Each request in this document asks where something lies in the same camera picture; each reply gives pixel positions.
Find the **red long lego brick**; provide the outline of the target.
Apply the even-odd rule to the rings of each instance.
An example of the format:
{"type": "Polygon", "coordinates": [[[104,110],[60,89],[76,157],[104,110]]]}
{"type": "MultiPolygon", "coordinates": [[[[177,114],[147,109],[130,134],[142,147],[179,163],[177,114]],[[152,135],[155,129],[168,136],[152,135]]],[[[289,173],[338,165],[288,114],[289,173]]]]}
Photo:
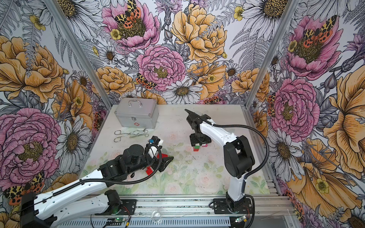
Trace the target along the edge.
{"type": "Polygon", "coordinates": [[[166,155],[166,154],[162,154],[162,158],[166,158],[166,157],[168,157],[168,155],[166,155]]]}

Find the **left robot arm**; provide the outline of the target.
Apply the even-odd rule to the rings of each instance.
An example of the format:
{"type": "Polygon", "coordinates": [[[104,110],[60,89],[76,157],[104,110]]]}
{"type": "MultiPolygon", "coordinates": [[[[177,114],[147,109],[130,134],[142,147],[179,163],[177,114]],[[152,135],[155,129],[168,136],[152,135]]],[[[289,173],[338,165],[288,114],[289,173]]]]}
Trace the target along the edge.
{"type": "Polygon", "coordinates": [[[174,158],[162,146],[134,144],[85,177],[47,193],[27,193],[19,210],[22,228],[55,228],[88,215],[130,214],[113,185],[134,185],[163,172],[174,158]]]}

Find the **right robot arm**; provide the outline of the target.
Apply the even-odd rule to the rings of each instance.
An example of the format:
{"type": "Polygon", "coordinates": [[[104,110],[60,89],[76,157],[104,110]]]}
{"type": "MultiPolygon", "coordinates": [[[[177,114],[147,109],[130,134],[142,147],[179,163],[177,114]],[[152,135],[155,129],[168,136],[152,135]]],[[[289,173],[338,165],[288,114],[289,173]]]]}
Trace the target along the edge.
{"type": "Polygon", "coordinates": [[[200,116],[188,109],[185,111],[188,113],[186,120],[194,130],[190,135],[193,147],[204,146],[214,141],[223,148],[224,165],[231,175],[226,204],[231,212],[236,212],[246,202],[245,175],[251,172],[255,158],[248,138],[229,133],[225,128],[245,128],[254,132],[256,129],[242,124],[219,125],[208,115],[200,116]]]}

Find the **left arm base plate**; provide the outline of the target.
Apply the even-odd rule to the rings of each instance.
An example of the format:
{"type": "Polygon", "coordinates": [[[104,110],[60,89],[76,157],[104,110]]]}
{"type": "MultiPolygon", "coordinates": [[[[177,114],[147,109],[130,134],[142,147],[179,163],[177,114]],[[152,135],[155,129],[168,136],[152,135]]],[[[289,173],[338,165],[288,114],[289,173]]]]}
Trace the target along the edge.
{"type": "Polygon", "coordinates": [[[123,199],[120,202],[108,202],[107,208],[102,213],[96,215],[134,215],[136,209],[137,200],[135,199],[123,199]]]}

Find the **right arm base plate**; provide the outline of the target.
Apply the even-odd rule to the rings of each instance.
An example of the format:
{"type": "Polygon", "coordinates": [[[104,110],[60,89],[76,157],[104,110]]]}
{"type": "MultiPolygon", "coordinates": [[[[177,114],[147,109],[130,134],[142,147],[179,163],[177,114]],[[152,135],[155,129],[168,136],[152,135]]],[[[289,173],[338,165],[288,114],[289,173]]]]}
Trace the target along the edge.
{"type": "Polygon", "coordinates": [[[239,201],[230,199],[213,199],[215,214],[252,214],[254,201],[251,198],[242,198],[239,201]]]}

